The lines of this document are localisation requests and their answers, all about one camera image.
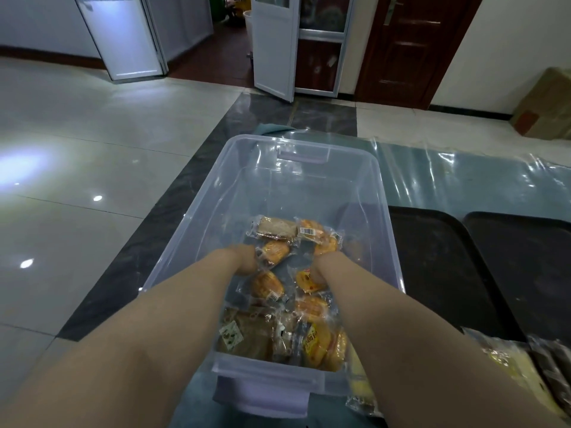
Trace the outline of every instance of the red floor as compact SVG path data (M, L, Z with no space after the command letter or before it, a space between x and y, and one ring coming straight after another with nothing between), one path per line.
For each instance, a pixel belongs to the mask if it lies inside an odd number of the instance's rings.
M199 43L169 72L171 78L253 87L246 28L214 24L214 34Z

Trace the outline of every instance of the white bucket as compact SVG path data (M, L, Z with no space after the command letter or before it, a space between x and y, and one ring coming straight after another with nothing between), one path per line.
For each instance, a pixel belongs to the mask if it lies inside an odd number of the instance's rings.
M246 31L248 32L248 41L250 43L250 51L253 53L253 43L252 43L252 11L247 10L244 12L244 19L246 20Z

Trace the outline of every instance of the black tray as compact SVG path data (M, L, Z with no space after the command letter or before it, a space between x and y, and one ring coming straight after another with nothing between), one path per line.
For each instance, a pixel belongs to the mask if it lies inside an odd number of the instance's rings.
M408 295L456 328L524 338L460 221L435 210L389 212Z
M571 346L571 224L484 212L464 224L520 328Z

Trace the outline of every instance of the cardboard box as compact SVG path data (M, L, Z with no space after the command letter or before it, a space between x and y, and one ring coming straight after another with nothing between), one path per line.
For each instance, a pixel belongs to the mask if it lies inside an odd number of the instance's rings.
M510 123L525 137L571 139L571 70L547 69L521 100Z

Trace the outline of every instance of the person's left arm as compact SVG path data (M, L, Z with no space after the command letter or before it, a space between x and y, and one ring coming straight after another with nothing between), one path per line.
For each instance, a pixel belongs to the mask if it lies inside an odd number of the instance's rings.
M210 350L232 275L255 270L253 246L238 245L153 287L25 384L2 426L167 426Z

